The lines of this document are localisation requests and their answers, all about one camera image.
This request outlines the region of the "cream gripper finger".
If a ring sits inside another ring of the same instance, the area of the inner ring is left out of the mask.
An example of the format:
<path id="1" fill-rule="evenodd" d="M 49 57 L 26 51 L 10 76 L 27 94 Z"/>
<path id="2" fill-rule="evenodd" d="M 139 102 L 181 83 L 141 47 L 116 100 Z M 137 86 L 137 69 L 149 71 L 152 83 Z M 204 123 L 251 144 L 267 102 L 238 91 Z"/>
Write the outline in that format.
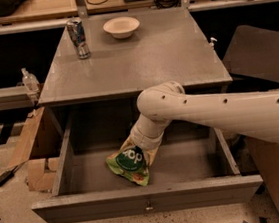
<path id="1" fill-rule="evenodd" d="M 155 157 L 156 157 L 156 154 L 158 152 L 158 149 L 155 148 L 155 149 L 150 149 L 150 150 L 145 150 L 143 152 L 144 156 L 145 156 L 145 161 L 146 161 L 146 164 L 148 166 L 151 166 Z"/>
<path id="2" fill-rule="evenodd" d="M 134 147 L 134 142 L 130 137 L 127 137 L 127 139 L 123 142 L 122 146 L 120 147 L 120 152 L 124 152 L 125 150 L 128 150 L 133 147 Z"/>

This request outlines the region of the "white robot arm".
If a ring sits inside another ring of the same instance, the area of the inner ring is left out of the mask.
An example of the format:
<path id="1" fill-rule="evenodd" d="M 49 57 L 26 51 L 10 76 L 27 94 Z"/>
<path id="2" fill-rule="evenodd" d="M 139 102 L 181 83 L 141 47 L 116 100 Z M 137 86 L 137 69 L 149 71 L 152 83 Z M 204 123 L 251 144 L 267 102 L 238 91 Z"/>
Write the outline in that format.
<path id="1" fill-rule="evenodd" d="M 188 121 L 279 144 L 279 91 L 188 95 L 180 83 L 164 82 L 142 91 L 140 117 L 122 145 L 134 143 L 151 164 L 166 127 Z"/>

